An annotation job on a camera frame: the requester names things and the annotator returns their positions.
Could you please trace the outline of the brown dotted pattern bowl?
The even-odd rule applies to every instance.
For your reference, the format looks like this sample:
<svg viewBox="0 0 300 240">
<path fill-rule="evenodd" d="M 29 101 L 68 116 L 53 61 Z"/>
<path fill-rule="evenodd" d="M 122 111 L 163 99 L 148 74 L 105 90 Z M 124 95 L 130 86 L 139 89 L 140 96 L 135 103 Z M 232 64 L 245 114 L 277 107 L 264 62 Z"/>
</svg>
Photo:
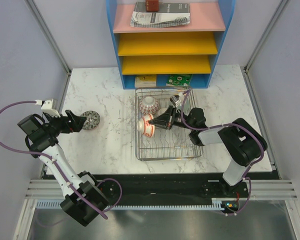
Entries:
<svg viewBox="0 0 300 240">
<path fill-rule="evenodd" d="M 167 109 L 168 109 L 167 107 L 161 108 L 161 109 L 157 112 L 157 115 L 160 116 L 160 115 L 164 114 L 164 113 L 167 111 Z"/>
</svg>

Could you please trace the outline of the dark grey bottom bowl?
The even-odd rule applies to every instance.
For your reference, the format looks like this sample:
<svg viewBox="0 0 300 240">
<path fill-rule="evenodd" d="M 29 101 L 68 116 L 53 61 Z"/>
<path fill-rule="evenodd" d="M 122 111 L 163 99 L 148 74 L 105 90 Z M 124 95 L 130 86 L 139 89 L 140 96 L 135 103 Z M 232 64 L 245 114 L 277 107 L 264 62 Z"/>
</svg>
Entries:
<svg viewBox="0 0 300 240">
<path fill-rule="evenodd" d="M 101 121 L 99 113 L 93 110 L 85 111 L 80 116 L 86 118 L 82 129 L 87 131 L 95 129 Z"/>
</svg>

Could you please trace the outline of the orange floral white bowl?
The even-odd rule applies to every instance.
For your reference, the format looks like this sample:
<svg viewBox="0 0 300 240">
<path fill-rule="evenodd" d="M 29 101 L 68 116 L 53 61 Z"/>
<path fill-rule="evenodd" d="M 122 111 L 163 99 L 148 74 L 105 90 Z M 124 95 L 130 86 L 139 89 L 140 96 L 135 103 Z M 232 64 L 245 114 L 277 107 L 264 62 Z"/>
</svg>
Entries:
<svg viewBox="0 0 300 240">
<path fill-rule="evenodd" d="M 153 119 L 154 116 L 151 113 L 141 117 L 136 124 L 137 131 L 147 138 L 152 138 L 155 134 L 155 126 L 150 124 L 150 120 Z"/>
</svg>

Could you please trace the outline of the blue triangle pattern bowl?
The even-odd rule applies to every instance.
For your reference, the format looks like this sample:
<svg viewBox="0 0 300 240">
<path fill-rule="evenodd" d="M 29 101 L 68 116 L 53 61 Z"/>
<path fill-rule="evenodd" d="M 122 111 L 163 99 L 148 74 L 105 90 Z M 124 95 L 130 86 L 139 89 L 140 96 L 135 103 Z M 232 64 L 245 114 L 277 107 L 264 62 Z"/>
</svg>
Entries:
<svg viewBox="0 0 300 240">
<path fill-rule="evenodd" d="M 139 103 L 139 111 L 142 115 L 155 115 L 159 109 L 159 101 L 152 96 L 145 96 Z"/>
</svg>

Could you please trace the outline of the pale green glass bowl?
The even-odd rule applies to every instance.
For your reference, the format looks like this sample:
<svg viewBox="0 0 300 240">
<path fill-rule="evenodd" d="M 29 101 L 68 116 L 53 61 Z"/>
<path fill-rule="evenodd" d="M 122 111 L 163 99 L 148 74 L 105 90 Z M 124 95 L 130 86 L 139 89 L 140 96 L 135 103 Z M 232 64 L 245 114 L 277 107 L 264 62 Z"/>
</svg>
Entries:
<svg viewBox="0 0 300 240">
<path fill-rule="evenodd" d="M 180 100 L 179 98 L 170 98 L 170 105 L 176 108 L 176 110 L 181 110 L 182 109 L 182 104 L 183 101 Z"/>
</svg>

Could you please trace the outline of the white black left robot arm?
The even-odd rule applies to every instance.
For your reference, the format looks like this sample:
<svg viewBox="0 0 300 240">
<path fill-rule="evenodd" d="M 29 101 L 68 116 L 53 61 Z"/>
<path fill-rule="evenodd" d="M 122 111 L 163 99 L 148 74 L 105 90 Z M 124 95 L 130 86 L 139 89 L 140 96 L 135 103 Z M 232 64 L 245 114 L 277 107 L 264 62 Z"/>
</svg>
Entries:
<svg viewBox="0 0 300 240">
<path fill-rule="evenodd" d="M 41 122 L 42 117 L 38 114 L 32 114 L 17 125 L 26 134 L 25 143 L 30 154 L 48 167 L 60 185 L 64 197 L 61 209 L 86 227 L 97 216 L 108 218 L 103 211 L 109 206 L 109 201 L 89 172 L 76 174 L 67 161 L 58 136 L 80 132 L 86 117 L 75 115 L 71 110 L 65 113 L 59 117 L 45 113 L 46 122 Z"/>
</svg>

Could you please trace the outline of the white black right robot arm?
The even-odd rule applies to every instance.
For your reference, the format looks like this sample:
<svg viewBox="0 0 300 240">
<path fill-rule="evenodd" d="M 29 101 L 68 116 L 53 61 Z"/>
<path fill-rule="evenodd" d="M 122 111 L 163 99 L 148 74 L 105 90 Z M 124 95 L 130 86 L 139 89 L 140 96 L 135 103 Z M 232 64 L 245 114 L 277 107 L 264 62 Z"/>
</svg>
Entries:
<svg viewBox="0 0 300 240">
<path fill-rule="evenodd" d="M 208 127 L 204 111 L 194 107 L 184 114 L 169 106 L 161 115 L 148 121 L 150 125 L 170 130 L 173 126 L 189 129 L 190 141 L 195 146 L 223 144 L 231 161 L 223 173 L 219 191 L 225 197 L 232 196 L 255 162 L 259 162 L 268 149 L 265 139 L 245 121 L 238 118 L 231 123 Z"/>
</svg>

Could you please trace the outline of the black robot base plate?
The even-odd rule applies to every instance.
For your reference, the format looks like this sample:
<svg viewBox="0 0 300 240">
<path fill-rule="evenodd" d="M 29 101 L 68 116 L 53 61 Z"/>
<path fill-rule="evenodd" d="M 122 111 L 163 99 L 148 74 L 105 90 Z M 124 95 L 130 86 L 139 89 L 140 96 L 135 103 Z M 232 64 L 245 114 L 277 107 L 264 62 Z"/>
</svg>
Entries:
<svg viewBox="0 0 300 240">
<path fill-rule="evenodd" d="M 213 198 L 245 198 L 245 184 L 226 187 L 221 173 L 96 174 L 97 181 L 109 178 L 100 190 L 110 203 L 119 206 L 208 205 Z"/>
</svg>

